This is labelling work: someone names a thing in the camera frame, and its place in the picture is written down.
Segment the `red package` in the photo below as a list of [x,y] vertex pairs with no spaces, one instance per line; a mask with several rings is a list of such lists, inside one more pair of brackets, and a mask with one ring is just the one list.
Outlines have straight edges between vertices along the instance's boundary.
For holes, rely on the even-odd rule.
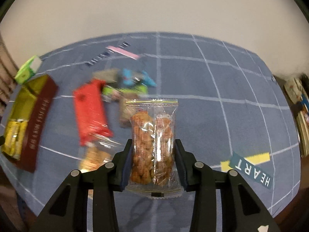
[[93,79],[73,91],[80,145],[91,142],[95,134],[111,137],[113,133],[107,126],[107,119],[101,99],[101,88],[105,81]]

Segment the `table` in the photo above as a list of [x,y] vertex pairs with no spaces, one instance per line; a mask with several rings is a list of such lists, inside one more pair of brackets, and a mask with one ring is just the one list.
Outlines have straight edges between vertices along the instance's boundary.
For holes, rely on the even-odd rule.
[[[128,51],[143,54],[142,62],[115,54],[93,66],[86,62],[122,41]],[[0,164],[17,192],[38,215],[68,173],[78,168],[85,148],[78,144],[72,91],[92,78],[92,72],[112,68],[145,69],[156,81],[149,98],[177,98],[176,137],[185,149],[215,170],[232,153],[247,157],[269,153],[259,165],[274,177],[269,190],[244,178],[272,216],[296,195],[300,182],[298,135],[284,95],[265,63],[253,52],[200,36],[147,32],[87,39],[41,57],[36,76],[49,74],[59,86],[41,136],[37,170],[16,169],[0,155]],[[19,91],[5,110],[0,132]],[[117,103],[106,103],[114,140],[131,136],[118,122]],[[194,193],[166,200],[150,200],[125,191],[115,193],[120,231],[189,231]],[[217,230],[221,231],[217,191]],[[92,201],[88,201],[88,229],[92,231]]]

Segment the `white wall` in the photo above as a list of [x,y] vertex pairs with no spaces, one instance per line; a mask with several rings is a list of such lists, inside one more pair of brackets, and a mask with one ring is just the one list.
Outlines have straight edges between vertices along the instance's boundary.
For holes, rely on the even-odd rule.
[[184,32],[256,52],[277,75],[309,73],[309,24],[293,0],[16,0],[0,32],[20,66],[85,38]]

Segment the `yellow stripe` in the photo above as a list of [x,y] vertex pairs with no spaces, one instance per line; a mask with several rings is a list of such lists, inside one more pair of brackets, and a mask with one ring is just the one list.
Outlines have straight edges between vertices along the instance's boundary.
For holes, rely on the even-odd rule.
[[[252,163],[253,165],[258,165],[258,164],[270,161],[270,156],[269,156],[269,153],[260,153],[257,155],[245,157],[245,159],[249,161],[250,163]],[[221,162],[222,172],[227,172],[228,170],[232,169],[231,167],[229,167],[229,163],[230,163],[229,160]]]

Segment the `teal label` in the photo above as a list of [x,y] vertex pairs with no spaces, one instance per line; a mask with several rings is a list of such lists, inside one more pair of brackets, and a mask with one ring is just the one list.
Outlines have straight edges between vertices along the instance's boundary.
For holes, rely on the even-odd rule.
[[268,173],[264,172],[260,167],[251,164],[245,158],[233,153],[229,166],[238,172],[242,172],[250,179],[262,184],[264,187],[270,189],[273,178]]

